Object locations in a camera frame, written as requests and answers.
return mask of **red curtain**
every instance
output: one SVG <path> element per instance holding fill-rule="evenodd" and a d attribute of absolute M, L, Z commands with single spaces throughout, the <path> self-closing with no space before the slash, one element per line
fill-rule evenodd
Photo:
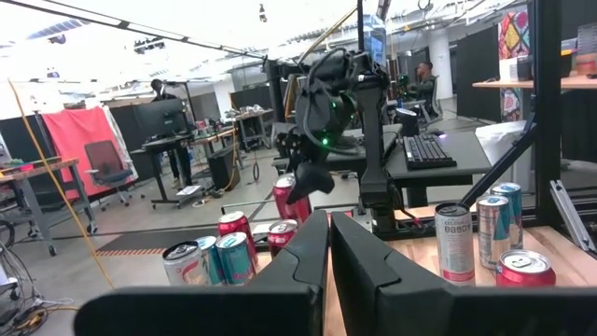
<path fill-rule="evenodd" d="M 85 152 L 85 145 L 97 141 L 110 140 L 115 148 L 118 143 L 112 129 L 105 118 L 104 111 L 96 106 L 91 109 L 63 110 L 54 114 L 42 114 L 51 138 L 56 147 L 56 152 L 63 159 L 78 158 L 76 166 L 78 174 L 85 186 L 88 196 L 106 191 L 108 188 L 93 184 L 91 176 L 85 171 L 91 169 L 90 161 Z M 72 181 L 73 177 L 68 169 L 62 169 L 64 182 Z M 68 190 L 66 196 L 75 199 L 78 194 Z"/>

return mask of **keyboard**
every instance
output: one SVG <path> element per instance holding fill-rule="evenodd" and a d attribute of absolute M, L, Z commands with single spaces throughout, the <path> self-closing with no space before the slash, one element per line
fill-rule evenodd
<path fill-rule="evenodd" d="M 403 140 L 404 155 L 409 170 L 453 167 L 456 165 L 456 161 L 444 151 L 435 135 L 404 136 Z"/>

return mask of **person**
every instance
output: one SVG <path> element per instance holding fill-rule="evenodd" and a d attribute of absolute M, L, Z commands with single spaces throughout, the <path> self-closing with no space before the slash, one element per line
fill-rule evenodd
<path fill-rule="evenodd" d="M 178 97 L 176 97 L 175 95 L 166 92 L 164 83 L 159 79 L 154 79 L 151 81 L 151 89 L 153 89 L 153 91 L 156 93 L 156 98 L 154 98 L 154 100 L 152 102 L 159 102 L 159 101 L 170 100 L 170 99 L 178 99 Z M 169 134 L 156 134 L 155 138 L 160 139 L 160 138 L 165 138 L 168 136 L 170 136 L 170 135 Z M 192 182 L 191 174 L 190 174 L 190 159 L 188 158 L 187 149 L 182 146 L 178 146 L 175 150 L 176 150 L 176 154 L 178 155 L 178 157 L 180 158 L 180 161 L 181 161 L 180 166 L 183 170 L 183 174 L 184 174 L 184 178 L 185 178 L 185 185 L 192 186 L 193 182 Z M 176 155 L 174 155 L 174 150 L 172 150 L 172 149 L 169 149 L 167 152 L 168 152 L 168 159 L 170 160 L 170 168 L 172 169 L 172 175 L 174 176 L 174 181 L 173 181 L 172 187 L 174 189 L 180 189 L 182 186 L 180 183 L 180 172 L 178 171 L 178 165 L 176 164 Z"/>
<path fill-rule="evenodd" d="M 433 109 L 433 92 L 436 89 L 436 77 L 431 73 L 433 64 L 431 62 L 423 62 L 417 66 L 417 77 L 420 79 L 418 84 L 409 84 L 409 92 L 415 94 L 417 99 L 425 100 L 425 110 L 430 118 L 437 117 L 437 112 Z M 416 112 L 419 117 L 423 115 L 420 107 L 413 107 L 411 109 Z"/>

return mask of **red soda can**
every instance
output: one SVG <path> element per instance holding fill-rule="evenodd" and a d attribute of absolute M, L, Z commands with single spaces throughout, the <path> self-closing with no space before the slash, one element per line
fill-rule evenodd
<path fill-rule="evenodd" d="M 268 246 L 270 247 L 272 259 L 292 239 L 298 227 L 299 224 L 294 219 L 282 219 L 271 224 L 268 231 Z"/>
<path fill-rule="evenodd" d="M 296 179 L 292 174 L 278 177 L 273 184 L 273 199 L 276 201 L 278 214 L 281 219 L 295 219 L 301 226 L 311 214 L 311 203 L 309 197 L 305 197 L 292 204 L 286 204 L 290 190 L 295 186 Z"/>
<path fill-rule="evenodd" d="M 495 266 L 495 282 L 500 287 L 555 286 L 556 273 L 544 256 L 527 250 L 509 250 Z"/>
<path fill-rule="evenodd" d="M 257 265 L 255 241 L 253 240 L 253 235 L 251 234 L 249 219 L 244 215 L 244 213 L 242 211 L 231 212 L 220 217 L 217 222 L 217 230 L 219 231 L 220 237 L 233 232 L 243 232 L 246 234 L 247 244 L 249 245 L 249 254 L 251 255 L 254 265 Z"/>

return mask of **soda can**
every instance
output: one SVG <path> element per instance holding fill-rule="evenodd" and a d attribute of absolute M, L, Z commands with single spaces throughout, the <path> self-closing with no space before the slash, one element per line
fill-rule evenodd
<path fill-rule="evenodd" d="M 195 241 L 176 244 L 161 255 L 168 280 L 173 286 L 209 285 L 209 273 L 204 265 L 207 252 Z"/>
<path fill-rule="evenodd" d="M 495 269 L 500 256 L 510 249 L 510 208 L 504 196 L 485 195 L 477 199 L 479 260 Z"/>
<path fill-rule="evenodd" d="M 215 238 L 214 236 L 206 236 L 197 239 L 197 244 L 199 244 L 199 248 L 207 254 L 207 258 L 205 259 L 206 264 L 204 265 L 204 268 L 207 270 L 207 273 L 209 274 L 210 285 L 225 285 L 226 277 L 224 276 L 222 261 L 220 260 L 220 256 L 217 253 L 217 247 L 215 247 L 216 242 L 217 238 Z"/>
<path fill-rule="evenodd" d="M 440 275 L 456 286 L 474 286 L 473 220 L 468 206 L 460 203 L 438 205 L 436 236 Z"/>
<path fill-rule="evenodd" d="M 299 224 L 294 219 L 283 219 L 271 224 L 268 231 L 268 246 L 271 257 L 278 255 L 281 249 L 292 239 Z"/>
<path fill-rule="evenodd" d="M 556 285 L 556 273 L 544 256 L 527 250 L 509 250 L 495 266 L 500 287 L 545 287 Z"/>
<path fill-rule="evenodd" d="M 234 211 L 229 214 L 222 215 L 222 217 L 220 217 L 218 220 L 217 230 L 220 234 L 220 237 L 233 232 L 243 232 L 246 234 L 247 243 L 249 245 L 249 253 L 251 253 L 251 259 L 257 265 L 257 250 L 255 248 L 253 234 L 251 233 L 251 226 L 249 225 L 249 219 L 242 211 Z"/>
<path fill-rule="evenodd" d="M 516 183 L 500 183 L 491 194 L 507 197 L 510 208 L 510 248 L 522 249 L 522 190 Z"/>
<path fill-rule="evenodd" d="M 311 214 L 311 202 L 309 197 L 304 197 L 292 204 L 286 204 L 286 200 L 290 195 L 290 191 L 294 188 L 296 183 L 295 176 L 286 174 L 278 177 L 273 184 L 273 199 L 278 208 L 278 214 L 281 219 L 295 219 L 301 226 L 307 217 Z"/>
<path fill-rule="evenodd" d="M 242 285 L 253 278 L 255 266 L 249 254 L 244 232 L 233 232 L 215 244 L 222 260 L 222 268 L 229 285 Z"/>

